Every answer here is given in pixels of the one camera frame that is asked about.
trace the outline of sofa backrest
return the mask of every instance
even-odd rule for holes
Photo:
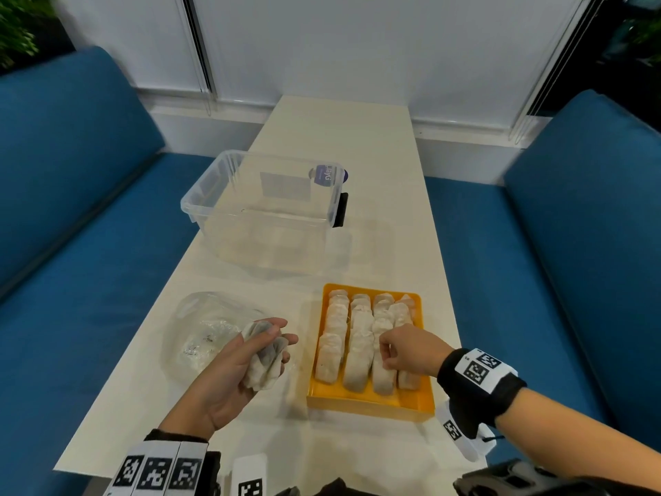
[[[0,78],[0,291],[163,145],[101,48]]]
[[[661,450],[661,135],[583,92],[504,180],[619,428]]]

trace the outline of seat cushion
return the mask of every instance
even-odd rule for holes
[[[0,78],[0,291],[164,144],[101,48]]]
[[[661,450],[661,135],[584,92],[505,184],[618,427]]]
[[[79,494],[52,468],[195,236],[180,199],[211,161],[162,155],[0,305],[3,493]]]
[[[598,388],[500,186],[425,178],[461,344],[513,366],[529,386],[599,421]],[[507,441],[490,463],[521,458]]]

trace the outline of white table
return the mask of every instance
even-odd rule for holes
[[[329,237],[338,270],[255,278],[220,262],[198,234],[55,469],[114,475],[128,448],[182,393],[159,364],[162,328],[185,296],[219,290],[289,319],[287,330],[301,339],[292,347],[293,366],[275,388],[261,392],[211,439],[210,448],[222,452],[225,491],[234,458],[265,452],[272,494],[292,485],[313,494],[338,476],[380,495],[454,494],[452,481],[484,461],[465,461],[437,421],[415,425],[305,406],[326,282],[417,292],[426,329],[459,344],[408,109],[285,96],[251,150],[338,162],[348,171],[344,228]],[[437,403],[444,400],[440,387],[434,389]]]

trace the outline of clear plastic bag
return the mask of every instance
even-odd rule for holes
[[[161,366],[188,386],[246,325],[267,317],[266,311],[222,292],[190,294],[165,328]]]

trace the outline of yellow tray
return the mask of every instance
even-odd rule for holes
[[[400,299],[404,294],[415,301],[416,309],[413,316],[413,324],[424,329],[422,322],[422,301],[420,296],[411,292],[395,292],[374,289],[363,289],[360,287],[343,286],[337,283],[327,283],[324,286],[323,300],[321,304],[321,320],[319,321],[319,336],[324,332],[326,324],[326,310],[328,309],[328,293],[335,289],[344,289],[348,292],[349,298],[354,294],[364,293],[374,300],[374,296],[382,292],[390,292],[395,300]],[[345,352],[349,351],[349,345],[345,344]],[[428,376],[422,376],[420,389],[412,392],[410,390],[395,389],[389,397],[382,397],[374,393],[372,389],[371,375],[368,385],[362,393],[350,392],[342,385],[344,377],[344,363],[346,362],[346,353],[343,364],[340,367],[340,374],[337,381],[332,384],[322,383],[315,379],[315,368],[317,367],[318,344],[315,351],[315,361],[312,365],[310,376],[310,385],[307,391],[307,406],[313,409],[327,409],[330,411],[340,411],[343,413],[362,414],[366,416],[376,416],[380,418],[399,419],[401,421],[413,421],[421,423],[434,416],[434,394],[432,384]]]

